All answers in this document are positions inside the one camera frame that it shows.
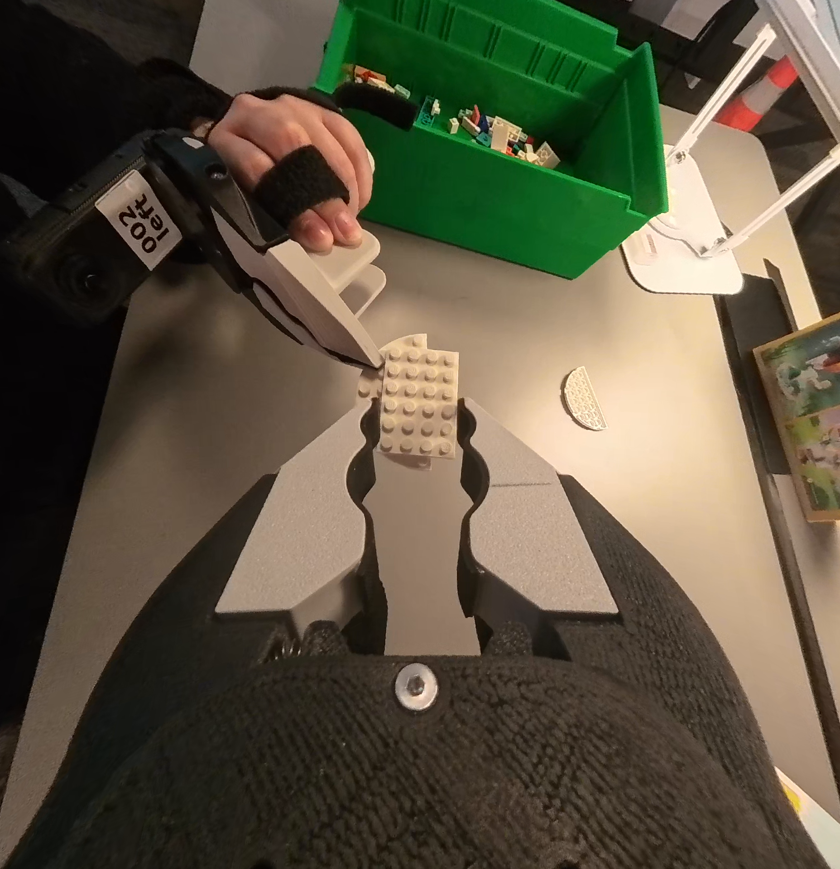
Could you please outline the person's left forearm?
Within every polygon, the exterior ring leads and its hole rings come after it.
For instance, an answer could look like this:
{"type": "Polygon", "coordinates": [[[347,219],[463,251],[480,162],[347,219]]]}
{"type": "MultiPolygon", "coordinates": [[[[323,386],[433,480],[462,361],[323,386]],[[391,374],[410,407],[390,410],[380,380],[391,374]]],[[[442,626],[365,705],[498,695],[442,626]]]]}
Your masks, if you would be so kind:
{"type": "Polygon", "coordinates": [[[233,99],[177,62],[132,64],[43,6],[0,1],[0,186],[49,196],[132,136],[217,122],[233,99]]]}

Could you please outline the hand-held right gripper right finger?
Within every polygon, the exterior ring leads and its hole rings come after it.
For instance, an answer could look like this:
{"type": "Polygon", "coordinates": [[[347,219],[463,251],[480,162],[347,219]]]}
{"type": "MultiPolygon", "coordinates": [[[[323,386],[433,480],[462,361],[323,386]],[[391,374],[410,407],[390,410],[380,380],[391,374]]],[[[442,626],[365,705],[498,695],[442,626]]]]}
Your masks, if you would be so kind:
{"type": "Polygon", "coordinates": [[[463,517],[457,593],[490,631],[520,622],[540,639],[561,619],[619,609],[556,469],[476,401],[458,403],[463,517]]]}

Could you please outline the cream rectangular lego plate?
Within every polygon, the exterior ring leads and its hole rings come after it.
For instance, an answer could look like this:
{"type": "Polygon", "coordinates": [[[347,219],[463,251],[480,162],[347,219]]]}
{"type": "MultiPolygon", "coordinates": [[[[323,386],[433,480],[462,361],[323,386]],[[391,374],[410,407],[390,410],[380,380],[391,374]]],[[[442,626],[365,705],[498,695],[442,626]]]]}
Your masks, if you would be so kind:
{"type": "Polygon", "coordinates": [[[408,349],[384,362],[380,399],[380,453],[456,458],[459,354],[408,349]]]}

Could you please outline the person's left hand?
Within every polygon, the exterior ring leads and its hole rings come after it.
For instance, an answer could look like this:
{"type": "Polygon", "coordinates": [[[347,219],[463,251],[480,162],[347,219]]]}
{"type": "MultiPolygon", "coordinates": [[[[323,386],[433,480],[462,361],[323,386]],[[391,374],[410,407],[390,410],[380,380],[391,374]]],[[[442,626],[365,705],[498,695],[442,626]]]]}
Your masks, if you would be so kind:
{"type": "Polygon", "coordinates": [[[360,244],[358,214],[370,201],[373,169],[360,134],[343,116],[294,95],[266,100],[240,94],[211,125],[208,144],[247,190],[254,190],[295,150],[314,146],[347,188],[349,199],[337,197],[300,213],[287,225],[288,232],[314,252],[360,244]]]}

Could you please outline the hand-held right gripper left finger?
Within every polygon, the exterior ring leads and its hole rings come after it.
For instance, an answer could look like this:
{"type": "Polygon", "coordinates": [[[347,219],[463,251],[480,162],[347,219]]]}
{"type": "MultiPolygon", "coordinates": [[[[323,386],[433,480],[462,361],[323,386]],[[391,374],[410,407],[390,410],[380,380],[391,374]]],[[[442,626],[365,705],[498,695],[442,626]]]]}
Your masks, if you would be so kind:
{"type": "Polygon", "coordinates": [[[364,399],[275,475],[216,604],[225,618],[275,616],[289,628],[346,627],[363,609],[374,550],[364,500],[374,487],[378,403],[364,399]]]}

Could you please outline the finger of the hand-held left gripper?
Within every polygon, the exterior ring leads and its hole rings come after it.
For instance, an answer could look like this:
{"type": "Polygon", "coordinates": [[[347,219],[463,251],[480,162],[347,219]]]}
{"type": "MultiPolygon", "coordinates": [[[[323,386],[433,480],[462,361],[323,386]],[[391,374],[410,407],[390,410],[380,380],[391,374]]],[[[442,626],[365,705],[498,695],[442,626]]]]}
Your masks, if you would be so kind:
{"type": "Polygon", "coordinates": [[[261,283],[253,283],[253,287],[248,293],[248,299],[272,325],[295,343],[305,347],[306,349],[325,355],[327,358],[338,361],[339,363],[355,368],[368,367],[368,364],[365,362],[352,359],[343,353],[327,349],[318,343],[317,339],[308,331],[308,329],[284,310],[277,298],[261,283]]]}
{"type": "Polygon", "coordinates": [[[375,264],[380,253],[375,237],[324,254],[287,241],[263,255],[264,282],[323,349],[360,367],[379,368],[382,355],[360,317],[385,287],[385,274],[375,264]]]}

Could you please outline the wooden book stand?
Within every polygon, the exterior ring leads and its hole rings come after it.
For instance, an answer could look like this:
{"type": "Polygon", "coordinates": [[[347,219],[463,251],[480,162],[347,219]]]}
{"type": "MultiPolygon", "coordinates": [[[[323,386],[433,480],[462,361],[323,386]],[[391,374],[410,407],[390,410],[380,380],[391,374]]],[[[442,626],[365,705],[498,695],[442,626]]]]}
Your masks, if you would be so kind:
{"type": "Polygon", "coordinates": [[[621,245],[628,272],[642,289],[662,295],[731,296],[743,276],[734,250],[840,168],[840,2],[757,2],[764,20],[751,44],[672,145],[664,147],[667,210],[621,245]],[[729,233],[695,158],[701,134],[717,121],[740,84],[773,43],[803,82],[835,140],[814,167],[745,228],[729,233]]]}

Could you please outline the colourful lego box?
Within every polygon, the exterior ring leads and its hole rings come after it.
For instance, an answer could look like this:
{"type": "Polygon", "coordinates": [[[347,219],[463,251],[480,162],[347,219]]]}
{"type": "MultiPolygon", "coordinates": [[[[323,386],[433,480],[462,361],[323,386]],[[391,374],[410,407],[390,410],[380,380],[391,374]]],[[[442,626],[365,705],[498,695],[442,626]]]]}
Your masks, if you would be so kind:
{"type": "Polygon", "coordinates": [[[753,355],[806,520],[840,521],[840,312],[753,355]]]}

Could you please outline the orange traffic cone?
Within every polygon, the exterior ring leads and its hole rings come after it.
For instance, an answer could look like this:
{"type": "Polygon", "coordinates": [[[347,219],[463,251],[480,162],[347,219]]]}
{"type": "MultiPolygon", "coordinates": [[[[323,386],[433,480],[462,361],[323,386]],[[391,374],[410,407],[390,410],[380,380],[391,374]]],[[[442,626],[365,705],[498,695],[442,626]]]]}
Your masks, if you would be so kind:
{"type": "Polygon", "coordinates": [[[787,89],[798,80],[788,56],[775,61],[766,74],[732,96],[715,117],[720,125],[751,132],[787,89]]]}

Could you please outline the cream half-round lego plate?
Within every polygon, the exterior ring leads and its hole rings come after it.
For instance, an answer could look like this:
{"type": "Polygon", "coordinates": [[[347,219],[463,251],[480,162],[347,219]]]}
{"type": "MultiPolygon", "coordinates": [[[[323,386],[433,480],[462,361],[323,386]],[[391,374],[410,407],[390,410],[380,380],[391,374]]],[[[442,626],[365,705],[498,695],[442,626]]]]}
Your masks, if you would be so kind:
{"type": "Polygon", "coordinates": [[[578,366],[562,382],[561,397],[572,421],[582,429],[605,431],[608,423],[590,381],[587,368],[578,366]]]}
{"type": "MultiPolygon", "coordinates": [[[[425,333],[409,334],[395,339],[384,345],[380,349],[380,353],[384,358],[384,361],[387,362],[391,351],[406,351],[408,349],[426,350],[427,335],[425,333]]],[[[355,403],[360,404],[367,399],[380,399],[382,397],[383,380],[384,368],[372,370],[363,369],[358,378],[355,403]]],[[[382,455],[384,459],[405,468],[411,468],[423,472],[428,472],[431,469],[432,461],[428,457],[417,454],[401,453],[383,453],[382,455]]]]}

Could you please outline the pile of loose lego pieces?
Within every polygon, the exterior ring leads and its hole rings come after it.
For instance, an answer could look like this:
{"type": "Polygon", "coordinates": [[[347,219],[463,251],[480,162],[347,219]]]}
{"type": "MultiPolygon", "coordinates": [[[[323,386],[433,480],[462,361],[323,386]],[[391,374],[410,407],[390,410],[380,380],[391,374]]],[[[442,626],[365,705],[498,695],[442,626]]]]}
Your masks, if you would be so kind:
{"type": "Polygon", "coordinates": [[[475,105],[458,109],[454,116],[442,117],[438,98],[426,96],[421,103],[415,103],[408,88],[359,64],[341,67],[341,81],[332,98],[340,109],[366,112],[398,129],[409,130],[414,126],[432,129],[443,121],[448,136],[464,131],[483,148],[543,168],[554,169],[561,162],[548,142],[535,144],[534,138],[521,127],[499,115],[485,114],[475,105]]]}

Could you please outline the green plastic bin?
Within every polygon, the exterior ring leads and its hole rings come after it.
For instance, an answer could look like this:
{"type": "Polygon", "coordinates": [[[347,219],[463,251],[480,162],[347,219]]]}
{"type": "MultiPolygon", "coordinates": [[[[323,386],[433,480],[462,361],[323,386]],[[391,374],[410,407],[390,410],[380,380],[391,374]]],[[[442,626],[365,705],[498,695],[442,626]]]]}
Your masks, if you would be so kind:
{"type": "Polygon", "coordinates": [[[339,2],[317,87],[359,64],[548,142],[554,169],[467,133],[344,110],[375,163],[369,220],[572,279],[667,210],[652,42],[560,2],[339,2]]]}

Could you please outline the person's black clothing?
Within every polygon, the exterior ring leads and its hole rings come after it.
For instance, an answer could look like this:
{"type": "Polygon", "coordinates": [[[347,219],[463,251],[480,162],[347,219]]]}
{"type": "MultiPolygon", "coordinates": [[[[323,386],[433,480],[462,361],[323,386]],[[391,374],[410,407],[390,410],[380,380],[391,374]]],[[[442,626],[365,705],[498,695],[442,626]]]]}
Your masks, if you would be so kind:
{"type": "MultiPolygon", "coordinates": [[[[0,240],[27,218],[0,177],[0,240]]],[[[0,270],[0,727],[29,697],[125,317],[78,328],[0,270]]]]}

